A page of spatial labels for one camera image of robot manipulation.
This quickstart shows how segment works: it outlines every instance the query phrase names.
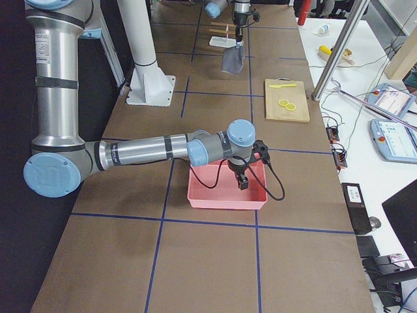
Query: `white table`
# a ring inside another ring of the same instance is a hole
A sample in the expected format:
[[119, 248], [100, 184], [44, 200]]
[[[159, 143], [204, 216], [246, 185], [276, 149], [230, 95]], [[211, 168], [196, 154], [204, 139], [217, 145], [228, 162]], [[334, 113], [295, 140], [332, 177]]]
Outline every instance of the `white table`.
[[[310, 18], [306, 20], [303, 26], [299, 26], [314, 84], [318, 82], [323, 67], [326, 64], [318, 54], [319, 46], [325, 45], [331, 48], [336, 43], [344, 22], [344, 20]], [[330, 34], [328, 36], [318, 37], [312, 33], [324, 24], [330, 24]], [[341, 83], [343, 90], [352, 95], [366, 93], [377, 85], [380, 77], [381, 80], [379, 83], [388, 82], [398, 89], [405, 88], [402, 81], [389, 80], [384, 74], [381, 76], [381, 72], [385, 68], [384, 64], [388, 60], [385, 57], [384, 49], [379, 44], [366, 21], [360, 21], [347, 47], [352, 51], [352, 58], [356, 62], [355, 66], [361, 66], [379, 60], [373, 64], [358, 68], [349, 68], [347, 63], [343, 64], [343, 66], [346, 66], [345, 68], [338, 67], [333, 77]], [[332, 89], [333, 87], [334, 84], [330, 82], [326, 88]], [[328, 94], [329, 92], [323, 94], [320, 103], [324, 105], [324, 108], [329, 108], [342, 116], [344, 124], [339, 126], [340, 143], [345, 148], [349, 146], [347, 153], [348, 168], [341, 170], [339, 180], [341, 183], [359, 183], [368, 215], [375, 216], [381, 221], [381, 228], [370, 233], [381, 255], [384, 256], [393, 253], [406, 255], [384, 213], [382, 203], [417, 179], [417, 165], [386, 162], [382, 159], [371, 139], [369, 121], [374, 118], [383, 119], [383, 117], [364, 107], [357, 120], [356, 128], [351, 136], [349, 145], [349, 136], [354, 128], [360, 103], [341, 94], [332, 93], [323, 104]], [[416, 111], [417, 105], [413, 104], [410, 110]], [[326, 113], [334, 117], [338, 123], [341, 122], [341, 118], [337, 114], [331, 112]], [[417, 125], [416, 116], [407, 114], [405, 120]], [[373, 294], [373, 300], [376, 312], [383, 312], [381, 302], [377, 295]]]

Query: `red cylinder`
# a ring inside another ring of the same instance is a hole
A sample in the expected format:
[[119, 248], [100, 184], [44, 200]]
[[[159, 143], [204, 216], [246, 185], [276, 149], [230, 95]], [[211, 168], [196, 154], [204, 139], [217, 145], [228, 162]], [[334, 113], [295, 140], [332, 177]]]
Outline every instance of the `red cylinder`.
[[299, 26], [303, 26], [304, 23], [306, 22], [306, 18], [307, 18], [308, 12], [310, 11], [310, 6], [311, 6], [312, 1], [313, 0], [303, 0], [301, 11], [300, 11], [300, 16], [298, 17], [298, 23], [297, 23]]

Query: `cutting board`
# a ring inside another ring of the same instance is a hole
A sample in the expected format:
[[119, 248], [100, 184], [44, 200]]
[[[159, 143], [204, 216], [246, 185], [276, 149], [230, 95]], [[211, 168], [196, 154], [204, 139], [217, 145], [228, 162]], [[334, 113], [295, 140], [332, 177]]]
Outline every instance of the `cutting board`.
[[[270, 85], [287, 85], [289, 83], [295, 83], [296, 87], [269, 87]], [[288, 111], [280, 106], [278, 102], [283, 99], [295, 104], [295, 110]], [[265, 106], [266, 119], [301, 123], [310, 122], [303, 82], [296, 80], [265, 80]]]

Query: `pink tray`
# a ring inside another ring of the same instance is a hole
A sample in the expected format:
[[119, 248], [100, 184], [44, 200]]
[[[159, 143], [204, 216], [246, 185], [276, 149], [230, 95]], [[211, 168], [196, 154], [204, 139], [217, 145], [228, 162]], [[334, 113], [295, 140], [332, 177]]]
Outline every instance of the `pink tray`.
[[[216, 182], [216, 174], [220, 161], [193, 168], [198, 178], [208, 186]], [[261, 161], [251, 164], [253, 171], [262, 184], [265, 184], [265, 169]], [[267, 200], [266, 192], [253, 177], [250, 170], [246, 170], [249, 188], [240, 190], [227, 162], [222, 164], [220, 178], [216, 188], [208, 189], [198, 182], [190, 170], [188, 180], [188, 200], [192, 207], [204, 209], [241, 209], [259, 210]]]

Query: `black floor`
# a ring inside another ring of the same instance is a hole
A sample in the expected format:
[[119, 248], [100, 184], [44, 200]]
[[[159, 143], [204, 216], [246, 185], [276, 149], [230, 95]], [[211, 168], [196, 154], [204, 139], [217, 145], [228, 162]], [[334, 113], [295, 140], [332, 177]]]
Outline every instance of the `black floor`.
[[[116, 0], [102, 10], [125, 72], [131, 64]], [[0, 313], [28, 312], [78, 195], [49, 199], [26, 186], [23, 167], [37, 135], [35, 38], [23, 1], [1, 5]], [[98, 140], [117, 96], [99, 40], [79, 40], [79, 133]]]

